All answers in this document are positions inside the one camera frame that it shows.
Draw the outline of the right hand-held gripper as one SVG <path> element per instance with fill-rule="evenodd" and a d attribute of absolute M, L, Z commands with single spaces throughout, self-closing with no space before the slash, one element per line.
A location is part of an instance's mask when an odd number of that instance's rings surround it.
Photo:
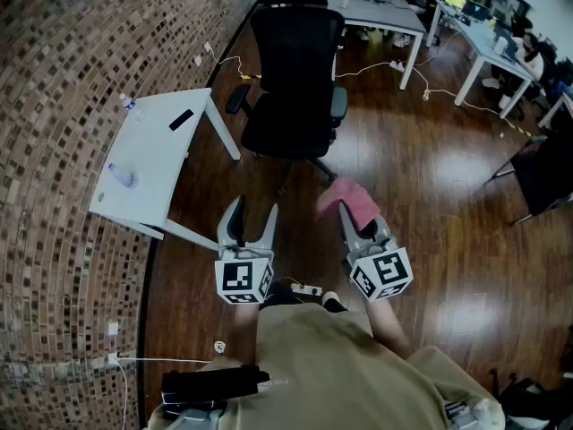
<path fill-rule="evenodd" d="M 402 293 L 413 281 L 413 272 L 405 247 L 398 246 L 386 220 L 376 216 L 359 235 L 343 202 L 338 205 L 338 216 L 348 250 L 349 282 L 368 302 Z"/>

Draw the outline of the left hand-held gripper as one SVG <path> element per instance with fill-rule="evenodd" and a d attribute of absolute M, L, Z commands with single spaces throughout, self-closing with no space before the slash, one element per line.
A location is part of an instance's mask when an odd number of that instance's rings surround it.
<path fill-rule="evenodd" d="M 230 305 L 262 304 L 274 275 L 272 246 L 278 205 L 273 204 L 261 236 L 246 244 L 244 208 L 245 196 L 241 194 L 227 207 L 217 227 L 217 293 Z"/>

